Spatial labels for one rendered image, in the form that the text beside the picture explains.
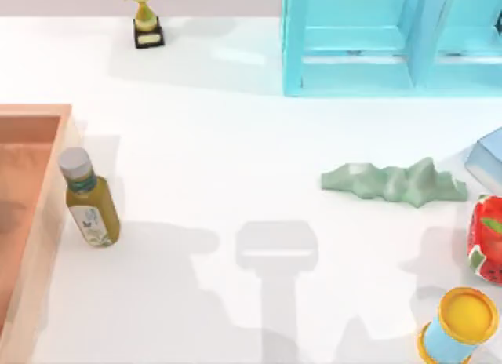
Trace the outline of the crumpled green cloth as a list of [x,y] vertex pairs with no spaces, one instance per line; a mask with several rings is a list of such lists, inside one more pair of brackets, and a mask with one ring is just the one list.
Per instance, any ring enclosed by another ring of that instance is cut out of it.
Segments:
[[361,199],[382,198],[420,208],[429,202],[466,202],[467,185],[448,171],[438,171],[426,157],[409,167],[376,167],[372,163],[346,163],[322,173],[325,191],[352,193]]

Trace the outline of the green bottle with grey cap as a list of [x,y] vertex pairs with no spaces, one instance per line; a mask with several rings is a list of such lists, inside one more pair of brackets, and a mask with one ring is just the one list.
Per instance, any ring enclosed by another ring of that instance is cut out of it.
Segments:
[[58,164],[67,183],[66,204],[83,238],[94,247],[115,244],[120,220],[108,182],[97,175],[87,151],[69,147]]

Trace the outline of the light blue rack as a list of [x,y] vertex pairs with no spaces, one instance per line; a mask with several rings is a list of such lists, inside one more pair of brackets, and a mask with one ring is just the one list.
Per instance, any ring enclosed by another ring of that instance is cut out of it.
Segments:
[[502,0],[282,0],[287,96],[502,97]]

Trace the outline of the gold trophy with black base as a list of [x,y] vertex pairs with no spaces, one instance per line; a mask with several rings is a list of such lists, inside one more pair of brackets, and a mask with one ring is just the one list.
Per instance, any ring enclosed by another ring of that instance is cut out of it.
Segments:
[[132,1],[138,4],[133,19],[135,47],[137,49],[148,49],[164,46],[164,32],[158,15],[147,4],[149,0]]

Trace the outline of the salmon-coloured shallow box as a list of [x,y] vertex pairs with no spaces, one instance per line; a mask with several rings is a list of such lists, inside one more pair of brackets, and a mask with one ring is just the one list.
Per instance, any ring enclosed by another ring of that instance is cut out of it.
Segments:
[[70,104],[0,104],[0,333],[9,319],[42,185],[57,179],[55,157]]

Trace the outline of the light blue book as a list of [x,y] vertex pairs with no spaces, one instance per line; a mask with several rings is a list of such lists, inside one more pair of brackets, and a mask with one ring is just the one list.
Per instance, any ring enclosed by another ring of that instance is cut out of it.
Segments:
[[483,187],[502,195],[502,127],[475,143],[465,168]]

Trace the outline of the red watermelon print carton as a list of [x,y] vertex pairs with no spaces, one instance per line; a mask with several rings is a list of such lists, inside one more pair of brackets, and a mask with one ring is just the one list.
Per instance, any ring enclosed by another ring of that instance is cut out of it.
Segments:
[[482,195],[475,204],[467,258],[476,275],[502,286],[502,197]]

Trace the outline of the yellow and blue can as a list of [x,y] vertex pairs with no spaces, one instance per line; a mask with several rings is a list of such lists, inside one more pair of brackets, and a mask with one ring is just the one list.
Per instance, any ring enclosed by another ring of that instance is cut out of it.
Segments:
[[487,295],[471,287],[450,289],[437,315],[417,337],[425,364],[469,364],[473,352],[497,331],[499,311]]

